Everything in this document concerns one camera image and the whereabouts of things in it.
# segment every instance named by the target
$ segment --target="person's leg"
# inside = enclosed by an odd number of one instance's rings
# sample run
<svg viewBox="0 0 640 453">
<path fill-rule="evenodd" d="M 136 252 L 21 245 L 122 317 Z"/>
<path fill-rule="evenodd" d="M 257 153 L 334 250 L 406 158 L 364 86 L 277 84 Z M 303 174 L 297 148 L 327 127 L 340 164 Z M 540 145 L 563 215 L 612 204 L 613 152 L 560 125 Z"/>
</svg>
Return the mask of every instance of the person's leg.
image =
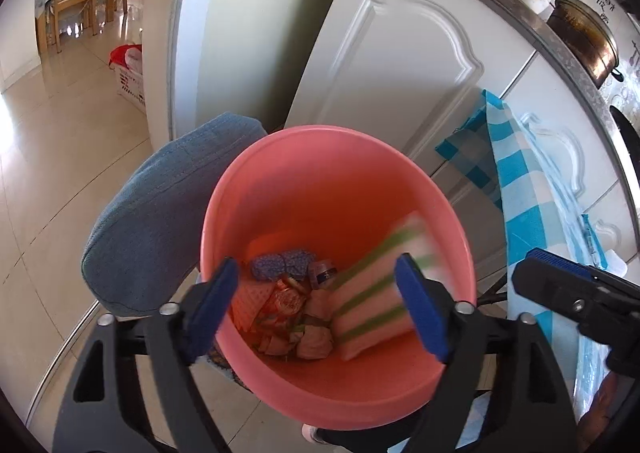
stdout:
<svg viewBox="0 0 640 453">
<path fill-rule="evenodd" d="M 404 419 L 376 428 L 356 431 L 318 429 L 316 438 L 329 444 L 342 446 L 352 453 L 386 453 L 391 446 L 411 436 L 425 407 L 414 411 Z"/>
</svg>

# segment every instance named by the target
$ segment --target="small bottle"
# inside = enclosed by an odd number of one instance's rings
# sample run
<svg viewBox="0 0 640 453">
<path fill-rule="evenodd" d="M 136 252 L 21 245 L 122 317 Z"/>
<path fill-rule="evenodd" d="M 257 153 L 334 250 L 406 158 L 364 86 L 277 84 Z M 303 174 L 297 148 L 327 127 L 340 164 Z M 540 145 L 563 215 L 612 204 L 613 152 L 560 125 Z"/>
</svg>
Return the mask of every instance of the small bottle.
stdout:
<svg viewBox="0 0 640 453">
<path fill-rule="evenodd" d="M 312 289 L 319 289 L 323 283 L 331 283 L 338 271 L 330 259 L 309 263 L 308 276 Z"/>
</svg>

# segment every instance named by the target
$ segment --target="red bag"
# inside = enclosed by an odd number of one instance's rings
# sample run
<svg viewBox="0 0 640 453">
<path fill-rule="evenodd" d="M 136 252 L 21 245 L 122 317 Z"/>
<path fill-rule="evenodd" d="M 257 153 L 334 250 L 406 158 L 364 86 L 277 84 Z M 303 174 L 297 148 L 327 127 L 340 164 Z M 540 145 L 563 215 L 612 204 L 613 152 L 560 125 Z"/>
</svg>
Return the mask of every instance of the red bag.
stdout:
<svg viewBox="0 0 640 453">
<path fill-rule="evenodd" d="M 115 63 L 116 65 L 120 65 L 121 67 L 129 68 L 124 61 L 124 54 L 130 48 L 137 48 L 142 52 L 142 45 L 122 45 L 114 48 L 109 55 L 109 66 L 111 67 L 111 63 Z"/>
</svg>

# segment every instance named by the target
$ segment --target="blue gripper pad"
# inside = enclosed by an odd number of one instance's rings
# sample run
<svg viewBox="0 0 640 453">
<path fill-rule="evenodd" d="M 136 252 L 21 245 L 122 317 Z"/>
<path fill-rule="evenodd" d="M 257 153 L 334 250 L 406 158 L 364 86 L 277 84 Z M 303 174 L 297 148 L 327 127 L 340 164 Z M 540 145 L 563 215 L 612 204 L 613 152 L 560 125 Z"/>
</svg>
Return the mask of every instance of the blue gripper pad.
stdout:
<svg viewBox="0 0 640 453">
<path fill-rule="evenodd" d="M 422 346 L 444 363 L 449 356 L 447 322 L 425 290 L 422 284 L 424 276 L 409 255 L 398 258 L 394 274 L 398 290 L 414 321 Z"/>
<path fill-rule="evenodd" d="M 562 256 L 554 255 L 553 253 L 545 251 L 544 249 L 540 249 L 539 247 L 531 249 L 527 253 L 527 258 L 537 258 L 540 261 L 545 261 L 549 265 L 557 267 L 558 269 L 563 269 L 565 271 L 568 271 L 569 273 L 576 274 L 577 276 L 591 279 L 591 273 L 589 269 L 587 269 L 584 265 L 575 263 L 575 261 L 563 258 Z"/>
<path fill-rule="evenodd" d="M 187 341 L 183 352 L 190 363 L 211 349 L 213 337 L 238 289 L 238 276 L 238 263 L 233 258 L 226 258 L 210 280 L 213 283 L 212 287 L 199 303 L 185 328 Z"/>
</svg>

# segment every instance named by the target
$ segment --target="tiled floor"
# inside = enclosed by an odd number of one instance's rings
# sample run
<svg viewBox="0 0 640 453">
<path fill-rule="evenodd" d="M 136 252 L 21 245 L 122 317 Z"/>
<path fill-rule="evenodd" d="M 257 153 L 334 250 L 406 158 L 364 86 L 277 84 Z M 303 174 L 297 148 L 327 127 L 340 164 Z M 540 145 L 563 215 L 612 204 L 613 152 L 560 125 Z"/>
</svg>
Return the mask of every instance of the tiled floor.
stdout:
<svg viewBox="0 0 640 453">
<path fill-rule="evenodd" d="M 79 260 L 95 219 L 151 154 L 145 115 L 107 66 L 110 49 L 140 39 L 140 11 L 123 17 L 64 36 L 0 96 L 0 385 L 23 419 L 94 301 Z"/>
<path fill-rule="evenodd" d="M 126 20 L 116 14 L 98 35 L 65 36 L 62 53 L 51 49 L 41 67 L 1 96 L 0 386 L 22 419 L 63 340 L 94 301 L 79 261 L 95 219 L 152 152 L 145 116 L 116 95 L 107 66 L 111 49 L 139 42 L 142 0 L 129 4 Z M 60 361 L 30 421 L 48 450 L 66 383 L 94 325 Z M 138 365 L 154 432 L 171 443 L 148 358 Z M 209 365 L 192 372 L 236 453 L 344 451 L 307 443 L 300 423 Z"/>
</svg>

